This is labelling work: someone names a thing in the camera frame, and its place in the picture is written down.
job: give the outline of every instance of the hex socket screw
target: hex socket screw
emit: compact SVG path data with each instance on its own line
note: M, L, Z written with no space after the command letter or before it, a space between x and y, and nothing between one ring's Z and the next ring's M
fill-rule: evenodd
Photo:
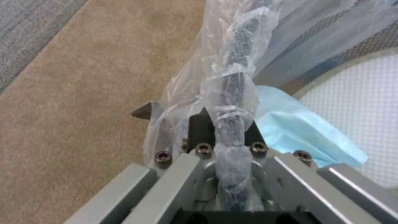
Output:
M294 155L297 159L301 160L301 161L302 161L305 165L307 165L308 167L311 166L311 163L312 163L312 156L311 156L311 154L309 154L308 152L303 151L303 150L297 150L297 151L295 151L295 152L293 153L293 155Z
M266 144L257 141L250 145L250 151L256 158L264 158L267 155L268 147Z
M173 157L169 151L159 151L154 157L155 165L161 169L167 169L173 162Z
M210 159L213 149L211 145L207 143L199 143L195 147L196 156L201 159Z

